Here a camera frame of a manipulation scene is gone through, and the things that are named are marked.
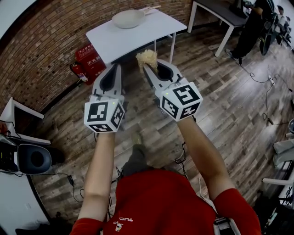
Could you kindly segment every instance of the brick wall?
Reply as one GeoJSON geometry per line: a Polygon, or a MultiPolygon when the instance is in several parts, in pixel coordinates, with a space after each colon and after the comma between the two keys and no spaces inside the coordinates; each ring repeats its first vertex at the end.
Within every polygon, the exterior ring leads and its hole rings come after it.
{"type": "MultiPolygon", "coordinates": [[[[69,69],[85,33],[119,11],[161,5],[161,11],[188,25],[190,0],[38,0],[0,41],[0,111],[11,96],[41,111],[77,78],[69,69]]],[[[197,13],[198,24],[215,20],[197,13]]]]}

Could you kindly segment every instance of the pan handle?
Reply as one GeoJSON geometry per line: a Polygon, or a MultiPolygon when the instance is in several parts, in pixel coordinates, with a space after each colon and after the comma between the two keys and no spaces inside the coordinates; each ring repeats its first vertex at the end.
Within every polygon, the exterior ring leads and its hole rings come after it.
{"type": "Polygon", "coordinates": [[[148,7],[147,9],[144,10],[144,13],[147,14],[150,10],[157,9],[160,7],[161,7],[161,5],[148,7]]]}

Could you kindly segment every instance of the person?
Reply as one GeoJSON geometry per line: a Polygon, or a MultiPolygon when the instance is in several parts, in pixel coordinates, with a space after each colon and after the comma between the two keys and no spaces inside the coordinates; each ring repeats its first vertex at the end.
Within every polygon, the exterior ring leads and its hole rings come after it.
{"type": "Polygon", "coordinates": [[[284,17],[284,9],[280,5],[277,5],[277,7],[279,14],[277,14],[276,16],[277,23],[273,24],[273,26],[271,27],[273,32],[271,35],[271,43],[274,42],[274,40],[280,33],[283,33],[285,31],[284,25],[286,23],[286,17],[284,17]]]}
{"type": "Polygon", "coordinates": [[[254,47],[265,23],[265,19],[271,14],[270,0],[256,0],[254,6],[245,5],[251,9],[251,13],[244,26],[238,44],[234,50],[226,49],[226,53],[232,59],[238,61],[246,56],[254,47]]]}
{"type": "Polygon", "coordinates": [[[283,34],[283,37],[285,38],[286,42],[290,42],[290,38],[291,38],[291,36],[290,36],[290,33],[291,33],[290,21],[291,21],[291,19],[288,16],[286,16],[286,19],[287,20],[284,25],[285,32],[283,34]]]}
{"type": "MultiPolygon", "coordinates": [[[[232,183],[222,156],[191,117],[178,127],[208,188],[219,217],[231,218],[242,235],[261,235],[257,215],[232,183]]],[[[179,173],[146,164],[141,138],[122,168],[114,215],[106,222],[115,133],[101,133],[86,180],[85,196],[70,235],[213,235],[216,212],[179,173]]]]}

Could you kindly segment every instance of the white table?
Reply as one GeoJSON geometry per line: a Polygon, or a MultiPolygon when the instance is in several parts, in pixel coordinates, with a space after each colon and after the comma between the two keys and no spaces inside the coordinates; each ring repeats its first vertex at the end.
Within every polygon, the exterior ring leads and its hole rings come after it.
{"type": "Polygon", "coordinates": [[[222,52],[222,50],[224,49],[226,42],[231,36],[234,28],[245,25],[247,19],[244,19],[235,15],[229,9],[230,3],[228,2],[224,2],[221,0],[194,0],[191,15],[190,15],[188,33],[190,33],[192,30],[197,6],[200,6],[204,8],[205,10],[209,11],[210,13],[214,14],[216,17],[218,17],[221,20],[221,22],[223,21],[230,26],[217,52],[215,53],[215,56],[218,57],[220,53],[222,52]]]}
{"type": "Polygon", "coordinates": [[[30,136],[16,133],[16,131],[14,129],[14,127],[15,127],[14,108],[15,107],[17,107],[27,113],[30,113],[38,118],[41,118],[41,119],[44,118],[43,114],[38,113],[35,110],[26,107],[25,105],[22,105],[21,103],[13,100],[13,98],[11,97],[10,100],[8,101],[8,103],[6,104],[1,116],[0,116],[1,121],[10,122],[10,123],[6,123],[6,125],[7,125],[8,130],[11,133],[11,136],[14,136],[16,138],[18,136],[20,136],[23,141],[27,141],[27,142],[31,142],[31,143],[43,144],[43,145],[51,144],[51,142],[49,140],[38,139],[38,138],[34,138],[34,137],[30,137],[30,136]]]}
{"type": "Polygon", "coordinates": [[[153,9],[146,15],[146,20],[135,28],[121,29],[116,27],[112,21],[108,21],[87,32],[86,35],[107,66],[150,42],[154,42],[154,50],[156,51],[156,40],[164,36],[171,37],[172,34],[171,63],[176,32],[186,28],[187,26],[181,22],[153,9]]]}

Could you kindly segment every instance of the white pan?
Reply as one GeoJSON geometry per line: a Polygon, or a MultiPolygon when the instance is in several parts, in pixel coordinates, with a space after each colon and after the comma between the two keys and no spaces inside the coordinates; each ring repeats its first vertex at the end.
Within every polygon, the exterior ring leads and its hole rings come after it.
{"type": "Polygon", "coordinates": [[[134,28],[144,22],[145,15],[151,9],[157,9],[161,6],[148,7],[144,10],[127,10],[122,11],[112,17],[112,22],[119,28],[134,28]]]}

